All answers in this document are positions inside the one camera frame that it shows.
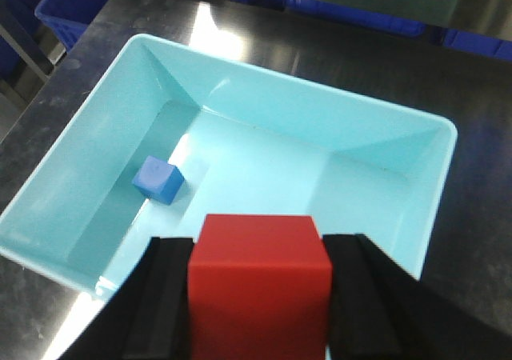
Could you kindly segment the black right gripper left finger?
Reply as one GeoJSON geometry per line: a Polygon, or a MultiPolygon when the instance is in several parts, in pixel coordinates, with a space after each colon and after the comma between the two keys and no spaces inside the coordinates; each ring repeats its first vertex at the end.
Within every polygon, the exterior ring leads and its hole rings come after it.
{"type": "Polygon", "coordinates": [[[150,240],[124,283],[61,359],[190,359],[192,238],[150,240]]]}

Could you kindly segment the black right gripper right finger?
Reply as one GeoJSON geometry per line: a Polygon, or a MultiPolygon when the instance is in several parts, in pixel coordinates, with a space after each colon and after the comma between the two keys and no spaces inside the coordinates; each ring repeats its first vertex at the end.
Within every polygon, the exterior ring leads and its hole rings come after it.
{"type": "Polygon", "coordinates": [[[506,359],[508,336],[411,277],[364,234],[327,234],[332,359],[506,359]]]}

